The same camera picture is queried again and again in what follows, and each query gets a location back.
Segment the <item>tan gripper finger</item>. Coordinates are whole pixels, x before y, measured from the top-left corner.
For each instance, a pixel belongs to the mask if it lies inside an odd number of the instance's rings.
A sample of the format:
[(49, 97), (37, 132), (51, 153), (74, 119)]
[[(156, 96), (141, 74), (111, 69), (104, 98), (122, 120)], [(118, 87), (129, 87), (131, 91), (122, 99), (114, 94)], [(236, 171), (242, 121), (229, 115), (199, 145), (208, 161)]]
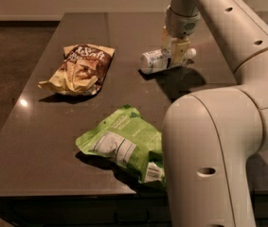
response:
[(162, 29), (161, 47), (163, 49), (169, 49), (171, 44), (171, 36), (168, 33), (167, 28), (164, 26)]
[(171, 41), (171, 58), (170, 66), (176, 67), (182, 64), (185, 54), (190, 46), (190, 40), (188, 38), (184, 39), (174, 39)]

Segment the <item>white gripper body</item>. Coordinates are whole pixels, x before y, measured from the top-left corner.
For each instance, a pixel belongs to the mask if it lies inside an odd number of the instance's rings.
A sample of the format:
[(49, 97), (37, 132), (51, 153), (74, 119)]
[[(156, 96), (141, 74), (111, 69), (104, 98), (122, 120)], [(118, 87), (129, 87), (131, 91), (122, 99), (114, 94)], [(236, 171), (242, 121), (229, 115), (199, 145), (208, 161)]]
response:
[(183, 39), (192, 34), (200, 20), (200, 12), (196, 7), (176, 11), (168, 6), (165, 26), (172, 38)]

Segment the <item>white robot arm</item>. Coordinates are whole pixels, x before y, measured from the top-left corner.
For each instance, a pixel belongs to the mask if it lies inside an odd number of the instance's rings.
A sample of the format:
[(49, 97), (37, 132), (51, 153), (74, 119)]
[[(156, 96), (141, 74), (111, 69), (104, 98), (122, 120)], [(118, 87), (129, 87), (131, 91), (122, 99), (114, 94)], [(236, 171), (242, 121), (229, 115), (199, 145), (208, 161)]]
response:
[(171, 0), (170, 36), (205, 20), (233, 87), (193, 92), (165, 115), (163, 160), (173, 227), (256, 227), (246, 161), (268, 149), (268, 26), (242, 0)]

